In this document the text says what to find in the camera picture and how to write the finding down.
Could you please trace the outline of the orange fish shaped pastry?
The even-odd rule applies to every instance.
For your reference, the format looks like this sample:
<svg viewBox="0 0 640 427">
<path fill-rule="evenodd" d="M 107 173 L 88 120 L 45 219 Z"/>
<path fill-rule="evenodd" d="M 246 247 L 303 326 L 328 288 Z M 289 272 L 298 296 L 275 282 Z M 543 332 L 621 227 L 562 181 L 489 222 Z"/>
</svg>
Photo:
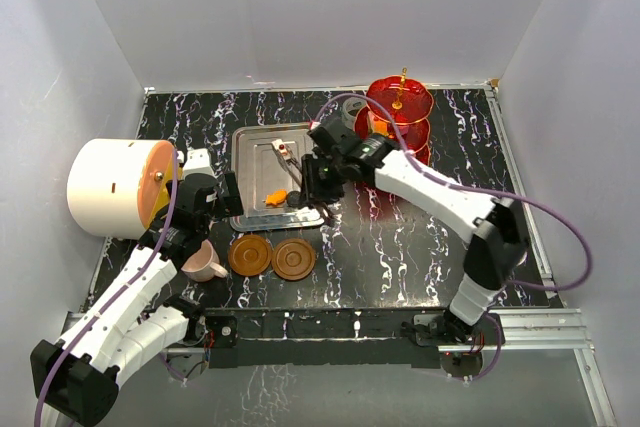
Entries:
<svg viewBox="0 0 640 427">
<path fill-rule="evenodd" d="M 264 200 L 266 206 L 278 207 L 286 202 L 288 192 L 285 189 L 279 189 L 268 194 Z"/>
</svg>

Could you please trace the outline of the brown wooden coaster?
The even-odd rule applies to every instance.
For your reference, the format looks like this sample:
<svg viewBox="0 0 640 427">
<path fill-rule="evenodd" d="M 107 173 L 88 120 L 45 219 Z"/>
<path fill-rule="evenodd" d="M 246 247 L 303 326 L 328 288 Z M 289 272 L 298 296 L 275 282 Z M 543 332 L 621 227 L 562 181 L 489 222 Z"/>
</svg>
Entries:
<svg viewBox="0 0 640 427">
<path fill-rule="evenodd" d="M 304 239 L 280 242 L 271 259 L 272 269 L 282 279 L 299 281 L 307 277 L 315 266 L 316 252 Z"/>
<path fill-rule="evenodd" d="M 265 238 L 244 235 L 231 244 L 228 261 L 235 273 L 245 277 L 257 276 L 269 267 L 272 252 L 272 246 Z"/>
</svg>

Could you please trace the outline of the silver metal serving tongs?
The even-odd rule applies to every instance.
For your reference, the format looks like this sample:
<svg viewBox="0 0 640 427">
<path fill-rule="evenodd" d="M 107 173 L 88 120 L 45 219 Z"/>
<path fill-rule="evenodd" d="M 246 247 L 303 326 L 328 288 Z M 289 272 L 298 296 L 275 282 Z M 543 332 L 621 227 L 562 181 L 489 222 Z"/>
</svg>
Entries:
<svg viewBox="0 0 640 427">
<path fill-rule="evenodd" d="M 286 167 L 286 168 L 283 168 L 281 165 L 280 166 L 284 171 L 286 171 L 288 173 L 288 175 L 293 180 L 294 184 L 298 187 L 297 191 L 299 191 L 301 193 L 301 203 L 302 203 L 302 205 L 301 205 L 300 208 L 297 208 L 297 209 L 302 209 L 302 208 L 314 209 L 319 213 L 319 215 L 322 218 L 323 223 L 325 225 L 331 225 L 333 223 L 333 220 L 334 220 L 334 214 L 331 212 L 331 210 L 329 209 L 329 207 L 327 206 L 326 203 L 324 203 L 324 202 L 315 202 L 315 203 L 312 203 L 312 204 L 308 204 L 306 201 L 302 200 L 302 180 L 303 180 L 303 178 L 302 178 L 302 165 L 301 165 L 300 161 L 295 156 L 294 156 L 294 158 L 295 158 L 295 164 L 293 166 Z"/>
</svg>

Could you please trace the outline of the dark chocolate cookie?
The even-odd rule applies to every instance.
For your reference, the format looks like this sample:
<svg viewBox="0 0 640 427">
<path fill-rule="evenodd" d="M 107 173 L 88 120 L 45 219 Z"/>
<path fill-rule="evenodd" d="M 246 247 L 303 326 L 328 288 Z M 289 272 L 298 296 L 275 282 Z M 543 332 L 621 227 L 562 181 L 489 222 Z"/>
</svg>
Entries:
<svg viewBox="0 0 640 427">
<path fill-rule="evenodd" d="M 286 195 L 286 204 L 291 208 L 300 208 L 302 205 L 301 193 L 297 190 L 288 192 Z"/>
</svg>

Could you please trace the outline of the pink ceramic cup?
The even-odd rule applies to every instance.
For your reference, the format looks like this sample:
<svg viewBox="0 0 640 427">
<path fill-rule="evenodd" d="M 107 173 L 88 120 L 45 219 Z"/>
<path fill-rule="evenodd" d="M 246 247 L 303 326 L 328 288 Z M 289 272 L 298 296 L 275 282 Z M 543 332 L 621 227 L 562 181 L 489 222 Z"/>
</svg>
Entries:
<svg viewBox="0 0 640 427">
<path fill-rule="evenodd" d="M 181 271 L 198 283 L 229 276 L 228 270 L 221 265 L 220 258 L 209 240 L 202 242 L 200 249 L 187 259 Z"/>
</svg>

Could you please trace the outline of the red three-tier cake stand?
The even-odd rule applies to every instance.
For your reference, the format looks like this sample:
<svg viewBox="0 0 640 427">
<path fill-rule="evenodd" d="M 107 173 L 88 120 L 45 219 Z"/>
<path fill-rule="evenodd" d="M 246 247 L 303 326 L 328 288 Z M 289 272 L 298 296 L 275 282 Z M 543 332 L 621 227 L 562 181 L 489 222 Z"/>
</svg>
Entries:
<svg viewBox="0 0 640 427">
<path fill-rule="evenodd" d="M 419 81 L 407 76 L 404 68 L 400 75 L 392 75 L 375 80 L 368 88 L 366 96 L 381 105 L 366 102 L 355 120 L 353 130 L 361 139 L 374 134 L 370 122 L 374 119 L 388 123 L 389 139 L 398 137 L 392 123 L 385 116 L 388 112 L 395 121 L 401 137 L 407 147 L 414 152 L 416 159 L 428 165 L 430 162 L 430 123 L 428 117 L 434 106 L 434 98 Z"/>
</svg>

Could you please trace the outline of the yellow orange cake piece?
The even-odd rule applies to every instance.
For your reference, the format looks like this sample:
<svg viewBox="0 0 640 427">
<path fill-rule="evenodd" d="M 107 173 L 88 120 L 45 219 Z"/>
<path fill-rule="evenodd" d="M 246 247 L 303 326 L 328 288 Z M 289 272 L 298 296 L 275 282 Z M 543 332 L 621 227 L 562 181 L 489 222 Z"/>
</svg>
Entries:
<svg viewBox="0 0 640 427">
<path fill-rule="evenodd" d="M 370 122 L 370 127 L 371 127 L 371 131 L 373 133 L 377 133 L 377 134 L 383 135 L 385 137 L 387 137 L 389 135 L 389 133 L 388 133 L 388 123 L 387 122 L 374 119 L 374 120 L 372 120 Z"/>
</svg>

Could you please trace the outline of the brown chocolate layered cake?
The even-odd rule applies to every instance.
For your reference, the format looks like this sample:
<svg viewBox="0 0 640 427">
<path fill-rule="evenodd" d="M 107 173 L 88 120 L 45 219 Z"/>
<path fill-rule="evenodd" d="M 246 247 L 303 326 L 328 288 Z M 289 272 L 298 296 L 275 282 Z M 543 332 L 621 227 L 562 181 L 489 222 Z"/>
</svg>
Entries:
<svg viewBox="0 0 640 427">
<path fill-rule="evenodd" d="M 272 141 L 271 145 L 278 162 L 283 168 L 290 167 L 295 164 L 295 158 L 292 151 L 282 139 Z"/>
</svg>

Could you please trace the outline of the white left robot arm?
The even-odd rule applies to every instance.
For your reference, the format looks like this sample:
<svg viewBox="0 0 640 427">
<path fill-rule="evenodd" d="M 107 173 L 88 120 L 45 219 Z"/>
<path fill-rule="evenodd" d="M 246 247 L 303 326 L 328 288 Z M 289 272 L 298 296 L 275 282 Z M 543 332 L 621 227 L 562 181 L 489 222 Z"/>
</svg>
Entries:
<svg viewBox="0 0 640 427">
<path fill-rule="evenodd" d="M 37 404 L 33 423 L 51 407 L 81 426 L 99 424 L 120 388 L 166 347 L 200 343 L 207 323 L 193 302 L 172 297 L 146 320 L 151 299 L 208 239 L 210 225 L 243 214 L 234 172 L 220 179 L 192 173 L 172 180 L 170 201 L 138 241 L 125 267 L 93 307 L 57 341 L 30 354 Z"/>
</svg>

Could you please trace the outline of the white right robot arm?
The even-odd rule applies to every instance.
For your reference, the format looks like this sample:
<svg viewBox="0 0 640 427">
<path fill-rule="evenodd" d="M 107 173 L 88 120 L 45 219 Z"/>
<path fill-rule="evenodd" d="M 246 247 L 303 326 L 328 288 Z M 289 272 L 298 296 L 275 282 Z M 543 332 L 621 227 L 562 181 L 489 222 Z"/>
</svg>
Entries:
<svg viewBox="0 0 640 427">
<path fill-rule="evenodd" d="M 466 245 L 463 277 L 434 335 L 466 344 L 529 248 L 519 202 L 464 190 L 381 135 L 360 138 L 340 120 L 314 122 L 312 153 L 303 156 L 300 201 L 332 204 L 347 182 L 361 182 L 420 208 L 453 230 Z"/>
</svg>

